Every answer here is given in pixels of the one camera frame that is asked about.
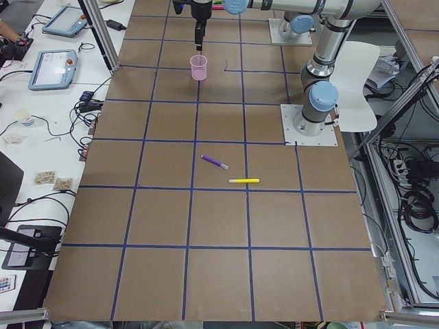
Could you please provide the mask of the pink mesh cup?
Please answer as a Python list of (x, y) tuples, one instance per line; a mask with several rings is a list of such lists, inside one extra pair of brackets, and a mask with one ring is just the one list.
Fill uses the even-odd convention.
[(208, 60), (204, 55), (194, 55), (190, 58), (191, 77), (195, 81), (203, 81), (207, 77)]

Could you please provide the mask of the teach pendant tablet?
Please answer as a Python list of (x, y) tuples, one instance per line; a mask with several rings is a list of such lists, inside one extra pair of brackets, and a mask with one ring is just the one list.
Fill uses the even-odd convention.
[(77, 64), (75, 50), (40, 51), (28, 88), (32, 91), (67, 89), (73, 81)]
[(86, 24), (87, 20), (81, 8), (66, 5), (44, 24), (42, 32), (73, 38), (86, 27)]

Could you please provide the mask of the near teach pendant tablet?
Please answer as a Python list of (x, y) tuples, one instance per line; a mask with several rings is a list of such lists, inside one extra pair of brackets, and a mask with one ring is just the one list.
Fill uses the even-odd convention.
[(73, 81), (77, 64), (75, 50), (40, 51), (28, 88), (32, 91), (67, 89)]

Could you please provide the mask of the yellow highlighter pen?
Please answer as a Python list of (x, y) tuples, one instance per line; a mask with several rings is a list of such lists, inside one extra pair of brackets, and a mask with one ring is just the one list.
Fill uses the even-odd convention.
[(237, 178), (237, 179), (229, 179), (229, 184), (257, 184), (260, 183), (259, 178)]

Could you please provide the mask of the purple pen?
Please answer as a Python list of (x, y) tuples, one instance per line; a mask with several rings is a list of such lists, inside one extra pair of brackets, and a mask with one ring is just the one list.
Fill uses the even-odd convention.
[(207, 162), (209, 162), (217, 167), (228, 170), (227, 164), (224, 164), (223, 162), (220, 162), (212, 157), (209, 157), (208, 155), (202, 154), (200, 157), (201, 157), (201, 159), (203, 159), (203, 160), (205, 160), (205, 161), (207, 161)]

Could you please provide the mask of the colourful remote control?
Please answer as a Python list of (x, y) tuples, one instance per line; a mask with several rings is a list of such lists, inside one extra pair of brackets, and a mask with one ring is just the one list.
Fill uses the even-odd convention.
[(7, 293), (15, 290), (16, 287), (16, 275), (10, 275), (0, 278), (0, 293)]

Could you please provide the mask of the black power adapter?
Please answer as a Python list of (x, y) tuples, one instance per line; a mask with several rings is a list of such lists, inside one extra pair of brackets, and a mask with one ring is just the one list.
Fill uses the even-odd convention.
[(123, 30), (126, 30), (126, 26), (125, 26), (125, 25), (123, 25), (123, 24), (120, 23), (120, 22), (114, 21), (114, 20), (112, 20), (112, 19), (108, 19), (108, 20), (106, 21), (106, 26), (109, 27), (109, 28), (111, 28), (111, 29), (114, 29), (114, 30), (116, 30), (116, 31), (123, 31)]

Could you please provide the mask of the white plastic chair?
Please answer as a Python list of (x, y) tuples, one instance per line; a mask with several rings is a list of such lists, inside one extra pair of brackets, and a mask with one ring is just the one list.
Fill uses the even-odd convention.
[(356, 41), (346, 41), (338, 53), (330, 82), (339, 93), (338, 125), (343, 132), (369, 132), (377, 126), (363, 89), (379, 54), (378, 46)]

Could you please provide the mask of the aluminium frame post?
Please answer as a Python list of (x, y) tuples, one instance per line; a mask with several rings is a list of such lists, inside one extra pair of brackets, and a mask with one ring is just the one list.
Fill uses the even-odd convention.
[(97, 2), (78, 0), (78, 3), (91, 28), (107, 69), (110, 72), (118, 71), (120, 69), (120, 61)]

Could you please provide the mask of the far teach pendant tablet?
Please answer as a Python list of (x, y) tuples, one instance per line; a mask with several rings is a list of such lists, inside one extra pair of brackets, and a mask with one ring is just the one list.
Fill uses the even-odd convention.
[(87, 20), (81, 8), (66, 5), (44, 24), (42, 32), (73, 38), (86, 27), (86, 24)]

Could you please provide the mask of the small snack bag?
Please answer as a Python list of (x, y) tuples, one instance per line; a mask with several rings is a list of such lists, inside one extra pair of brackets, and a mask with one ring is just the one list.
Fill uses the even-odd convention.
[(34, 176), (35, 185), (53, 184), (56, 180), (55, 171), (38, 171)]
[(56, 178), (53, 185), (54, 191), (67, 191), (71, 190), (73, 186), (73, 178)]

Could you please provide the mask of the blue checkered adapter box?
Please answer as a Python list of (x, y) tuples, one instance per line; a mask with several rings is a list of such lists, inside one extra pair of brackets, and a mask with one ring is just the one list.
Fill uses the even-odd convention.
[(94, 96), (93, 91), (86, 90), (80, 96), (80, 101), (90, 101)]

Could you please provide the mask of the crumpled white wrapper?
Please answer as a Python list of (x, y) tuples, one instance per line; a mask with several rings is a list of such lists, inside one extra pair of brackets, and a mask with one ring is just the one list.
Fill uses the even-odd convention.
[(19, 145), (27, 139), (27, 136), (22, 134), (6, 134), (3, 136), (5, 145)]

